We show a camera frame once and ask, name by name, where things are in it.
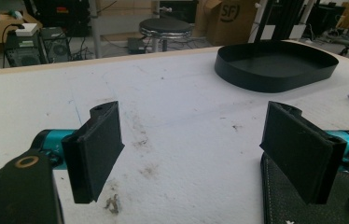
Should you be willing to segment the black power adapter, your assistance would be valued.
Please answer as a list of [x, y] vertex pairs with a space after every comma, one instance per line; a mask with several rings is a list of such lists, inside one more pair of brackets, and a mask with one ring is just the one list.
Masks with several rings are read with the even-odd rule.
[[134, 37], [129, 38], [128, 52], [130, 54], [144, 54], [146, 52], [146, 47], [143, 39]]

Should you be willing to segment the black oval tray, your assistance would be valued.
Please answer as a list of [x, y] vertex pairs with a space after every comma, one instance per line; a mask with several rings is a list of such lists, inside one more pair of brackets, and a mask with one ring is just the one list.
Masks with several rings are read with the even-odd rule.
[[323, 50], [287, 41], [230, 45], [217, 51], [215, 71], [250, 91], [290, 91], [331, 77], [339, 60]]

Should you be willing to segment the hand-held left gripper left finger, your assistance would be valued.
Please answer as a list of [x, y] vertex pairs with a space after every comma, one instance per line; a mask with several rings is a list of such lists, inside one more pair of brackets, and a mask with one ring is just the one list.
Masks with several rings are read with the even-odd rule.
[[62, 140], [75, 203], [97, 201], [124, 144], [119, 102], [97, 105], [90, 119]]

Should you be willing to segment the brown cardboard box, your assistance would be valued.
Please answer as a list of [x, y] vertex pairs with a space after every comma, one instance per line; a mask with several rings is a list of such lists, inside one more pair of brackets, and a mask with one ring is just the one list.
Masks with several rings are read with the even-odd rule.
[[213, 46], [247, 43], [258, 0], [198, 0], [193, 35]]

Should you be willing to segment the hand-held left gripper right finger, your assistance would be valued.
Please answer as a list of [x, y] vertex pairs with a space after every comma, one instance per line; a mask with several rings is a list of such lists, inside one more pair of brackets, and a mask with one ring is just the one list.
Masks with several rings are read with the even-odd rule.
[[268, 102], [260, 147], [306, 203], [328, 200], [346, 146], [295, 106]]

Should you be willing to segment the round black stool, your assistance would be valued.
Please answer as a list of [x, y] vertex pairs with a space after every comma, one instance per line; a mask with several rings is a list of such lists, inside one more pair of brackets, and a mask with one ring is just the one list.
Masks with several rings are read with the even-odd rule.
[[169, 39], [190, 37], [192, 27], [185, 21], [168, 18], [151, 18], [139, 23], [139, 33], [162, 41], [161, 49], [166, 51]]

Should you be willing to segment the white small box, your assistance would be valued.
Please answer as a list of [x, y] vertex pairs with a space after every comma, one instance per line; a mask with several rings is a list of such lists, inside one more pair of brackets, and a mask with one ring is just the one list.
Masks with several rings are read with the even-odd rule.
[[38, 25], [36, 23], [24, 23], [22, 29], [19, 28], [15, 31], [16, 36], [33, 36], [38, 31]]

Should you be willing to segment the grey metal table leg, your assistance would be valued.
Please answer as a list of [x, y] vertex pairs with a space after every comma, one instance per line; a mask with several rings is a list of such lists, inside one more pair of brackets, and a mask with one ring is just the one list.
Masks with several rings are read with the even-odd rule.
[[101, 37], [99, 33], [99, 17], [97, 14], [96, 0], [89, 0], [91, 16], [91, 33], [93, 36], [94, 52], [97, 59], [102, 57]]

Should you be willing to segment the black computer tower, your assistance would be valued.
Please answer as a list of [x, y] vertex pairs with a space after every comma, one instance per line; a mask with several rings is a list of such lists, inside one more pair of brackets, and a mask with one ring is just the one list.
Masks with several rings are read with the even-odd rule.
[[49, 63], [70, 61], [68, 40], [61, 27], [45, 27], [40, 34]]
[[17, 36], [14, 32], [9, 32], [5, 43], [5, 55], [10, 67], [45, 63], [38, 34]]

